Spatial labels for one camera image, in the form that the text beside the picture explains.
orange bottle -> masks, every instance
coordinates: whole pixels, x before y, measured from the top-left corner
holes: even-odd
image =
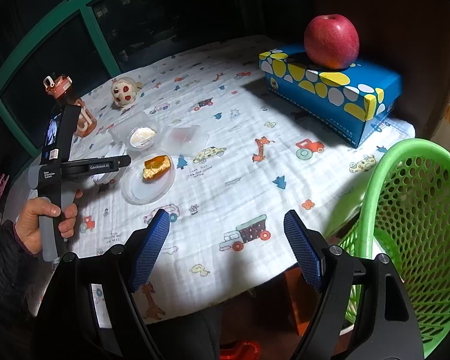
[[[97,127],[97,120],[87,109],[85,102],[76,95],[72,88],[72,79],[69,76],[61,75],[55,81],[50,76],[47,76],[43,84],[45,92],[52,95],[59,104],[73,104],[82,107],[75,134],[83,138]]]

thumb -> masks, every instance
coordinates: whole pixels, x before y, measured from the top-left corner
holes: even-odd
[[[27,201],[25,211],[31,215],[59,216],[60,207],[51,204],[44,198],[34,198]]]

blue gripper pad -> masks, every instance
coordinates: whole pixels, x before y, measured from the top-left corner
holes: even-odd
[[[302,270],[305,281],[320,292],[323,285],[320,260],[305,235],[305,225],[294,210],[290,210],[283,218],[283,229],[292,247],[298,266]]]
[[[142,284],[148,282],[169,229],[170,218],[168,217],[168,212],[159,210],[150,222],[150,225],[148,225],[148,234],[135,255],[135,261],[132,263],[129,283],[133,291],[137,291]]]

plastic laundry basket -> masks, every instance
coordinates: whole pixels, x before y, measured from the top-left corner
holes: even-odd
[[[358,222],[341,241],[373,258],[373,238],[390,255],[418,318],[425,356],[450,330],[450,153],[423,139],[395,144],[368,182]],[[359,291],[346,318],[353,322]]]

cardboard box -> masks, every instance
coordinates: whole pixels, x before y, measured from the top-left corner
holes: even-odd
[[[401,76],[357,59],[343,70],[315,66],[301,44],[259,55],[269,89],[309,112],[358,147],[393,109]]]

